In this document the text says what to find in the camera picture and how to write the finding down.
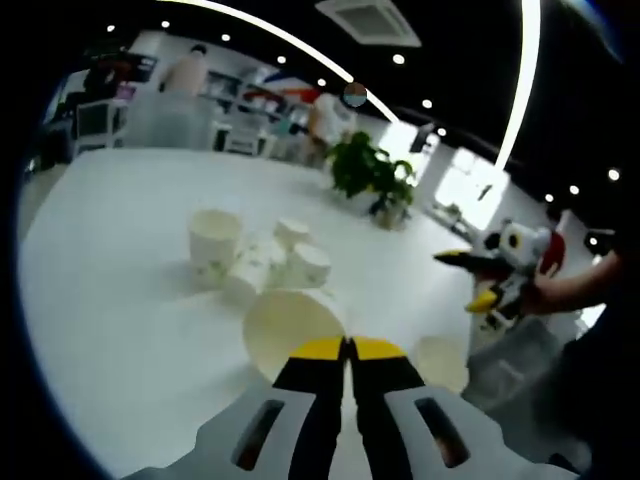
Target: black ceiling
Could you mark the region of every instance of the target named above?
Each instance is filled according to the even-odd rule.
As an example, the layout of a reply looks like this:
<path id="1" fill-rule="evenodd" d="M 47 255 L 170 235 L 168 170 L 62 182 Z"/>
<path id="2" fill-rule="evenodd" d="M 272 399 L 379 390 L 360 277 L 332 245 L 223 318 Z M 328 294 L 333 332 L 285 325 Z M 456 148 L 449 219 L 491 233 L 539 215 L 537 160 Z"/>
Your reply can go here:
<path id="1" fill-rule="evenodd" d="M 495 160 L 517 82 L 519 0 L 394 0 L 420 37 L 420 48 L 360 45 L 318 12 L 315 0 L 221 3 L 273 23 L 317 48 L 401 119 L 418 123 L 432 118 L 447 127 L 447 142 Z M 560 0 L 541 3 L 533 92 L 507 170 L 532 196 L 542 199 L 551 193 L 589 225 L 608 227 L 616 185 L 608 180 L 607 171 L 619 167 L 624 175 L 628 170 L 632 130 L 639 126 L 636 103 L 630 97 L 630 69 L 618 63 Z M 624 9 L 612 9 L 611 3 L 615 2 L 608 2 L 606 9 L 609 18 L 624 24 L 625 33 L 633 30 L 629 15 L 621 14 Z M 162 20 L 169 20 L 171 34 L 217 43 L 270 64 L 285 55 L 286 69 L 295 76 L 312 84 L 323 77 L 326 88 L 336 93 L 344 87 L 340 78 L 305 53 L 227 15 L 158 2 L 145 3 L 137 14 L 131 9 L 119 12 L 105 24 L 117 25 L 122 38 L 133 39 L 139 29 L 157 29 Z M 231 42 L 221 42 L 222 33 L 229 33 Z M 404 65 L 392 62 L 395 53 L 405 57 Z M 421 107 L 425 98 L 433 101 L 432 109 Z M 379 115 L 371 107 L 366 110 Z M 581 189 L 577 197 L 568 192 L 571 184 Z"/>

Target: white chair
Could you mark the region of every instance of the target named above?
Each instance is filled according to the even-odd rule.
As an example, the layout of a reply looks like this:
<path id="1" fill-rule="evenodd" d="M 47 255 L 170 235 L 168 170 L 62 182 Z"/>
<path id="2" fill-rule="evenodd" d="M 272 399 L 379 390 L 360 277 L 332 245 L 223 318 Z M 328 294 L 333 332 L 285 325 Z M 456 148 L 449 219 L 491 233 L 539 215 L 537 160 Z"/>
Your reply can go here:
<path id="1" fill-rule="evenodd" d="M 267 121 L 264 115 L 234 112 L 228 119 L 231 130 L 227 133 L 222 150 L 251 156 L 258 155 L 260 133 Z"/>
<path id="2" fill-rule="evenodd" d="M 78 105 L 73 157 L 83 150 L 116 147 L 125 133 L 126 109 L 126 103 L 116 99 Z"/>

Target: white paper cup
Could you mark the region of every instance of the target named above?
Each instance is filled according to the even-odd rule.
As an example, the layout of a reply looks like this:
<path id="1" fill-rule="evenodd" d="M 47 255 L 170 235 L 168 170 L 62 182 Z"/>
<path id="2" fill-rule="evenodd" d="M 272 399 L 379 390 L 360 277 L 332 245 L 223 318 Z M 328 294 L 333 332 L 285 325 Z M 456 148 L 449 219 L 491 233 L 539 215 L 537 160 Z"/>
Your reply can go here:
<path id="1" fill-rule="evenodd" d="M 287 252 L 293 250 L 297 243 L 309 243 L 311 240 L 309 227 L 290 218 L 278 220 L 274 235 Z"/>
<path id="2" fill-rule="evenodd" d="M 286 288 L 319 288 L 327 282 L 331 271 L 329 256 L 317 247 L 299 243 L 289 254 L 282 275 Z"/>
<path id="3" fill-rule="evenodd" d="M 320 290 L 270 290 L 244 319 L 244 343 L 255 367 L 274 382 L 295 349 L 344 336 L 346 321 L 342 307 Z"/>
<path id="4" fill-rule="evenodd" d="M 460 345 L 443 337 L 424 337 L 416 346 L 414 366 L 428 385 L 460 394 L 469 383 L 469 370 Z"/>
<path id="5" fill-rule="evenodd" d="M 249 256 L 253 259 L 269 258 L 270 272 L 267 288 L 277 287 L 287 264 L 287 252 L 278 240 L 270 233 L 252 235 L 245 242 L 237 258 Z"/>
<path id="6" fill-rule="evenodd" d="M 235 303 L 249 306 L 282 275 L 287 255 L 269 236 L 254 236 L 245 242 L 224 282 L 224 291 Z"/>
<path id="7" fill-rule="evenodd" d="M 233 264 L 242 222 L 221 210 L 196 212 L 189 224 L 191 264 L 201 284 L 220 288 Z"/>

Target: human hand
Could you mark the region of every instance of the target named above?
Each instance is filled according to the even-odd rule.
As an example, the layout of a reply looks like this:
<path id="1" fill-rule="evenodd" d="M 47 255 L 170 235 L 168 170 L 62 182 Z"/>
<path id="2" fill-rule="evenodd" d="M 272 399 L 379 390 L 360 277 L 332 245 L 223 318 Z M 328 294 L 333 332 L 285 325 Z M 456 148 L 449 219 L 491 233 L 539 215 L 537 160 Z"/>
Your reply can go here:
<path id="1" fill-rule="evenodd" d="M 522 287 L 522 313 L 546 315 L 559 310 L 561 292 L 557 280 L 536 275 L 532 282 Z"/>

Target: tipped-over paper cup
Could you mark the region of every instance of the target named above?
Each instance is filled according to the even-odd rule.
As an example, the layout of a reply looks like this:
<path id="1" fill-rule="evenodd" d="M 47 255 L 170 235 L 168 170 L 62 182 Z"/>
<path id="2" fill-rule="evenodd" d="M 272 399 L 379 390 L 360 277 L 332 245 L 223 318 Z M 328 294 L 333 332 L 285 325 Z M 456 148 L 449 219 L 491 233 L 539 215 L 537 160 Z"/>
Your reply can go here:
<path id="1" fill-rule="evenodd" d="M 331 261 L 326 253 L 306 243 L 298 243 L 289 254 L 282 275 L 286 288 L 319 288 L 327 282 Z"/>
<path id="2" fill-rule="evenodd" d="M 309 243 L 311 240 L 309 227 L 291 218 L 279 219 L 273 234 L 288 252 L 293 250 L 296 244 Z"/>
<path id="3" fill-rule="evenodd" d="M 312 340 L 345 335 L 346 315 L 320 290 L 271 290 L 253 304 L 243 325 L 255 367 L 274 382 L 289 355 Z"/>
<path id="4" fill-rule="evenodd" d="M 224 291 L 235 303 L 250 306 L 279 280 L 287 255 L 271 236 L 254 236 L 244 244 L 224 281 Z"/>
<path id="5" fill-rule="evenodd" d="M 200 283 L 219 288 L 233 264 L 242 233 L 240 219 L 222 210 L 196 212 L 189 224 L 191 264 Z"/>

